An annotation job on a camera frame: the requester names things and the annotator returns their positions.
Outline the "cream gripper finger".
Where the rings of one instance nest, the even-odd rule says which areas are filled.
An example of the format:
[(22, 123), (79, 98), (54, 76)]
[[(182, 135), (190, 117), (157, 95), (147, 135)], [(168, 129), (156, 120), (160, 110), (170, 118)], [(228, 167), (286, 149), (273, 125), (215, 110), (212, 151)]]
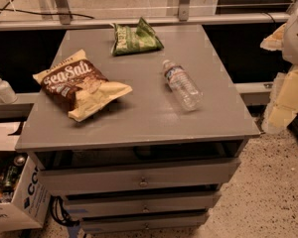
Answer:
[(283, 49), (283, 36), (286, 24), (278, 27), (271, 35), (265, 38), (260, 47), (268, 51), (281, 51)]
[(298, 114), (298, 65), (292, 65), (287, 73), (277, 73), (269, 98), (261, 128), (265, 133), (277, 134)]

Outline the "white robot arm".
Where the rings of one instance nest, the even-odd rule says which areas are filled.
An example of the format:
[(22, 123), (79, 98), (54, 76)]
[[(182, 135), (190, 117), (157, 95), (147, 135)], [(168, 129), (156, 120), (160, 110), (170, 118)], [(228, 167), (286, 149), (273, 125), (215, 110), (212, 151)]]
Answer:
[(298, 114), (298, 7), (260, 46), (268, 51), (281, 51), (283, 59), (291, 63), (287, 73), (278, 72), (273, 80), (270, 101), (263, 115), (263, 131), (275, 134), (284, 130)]

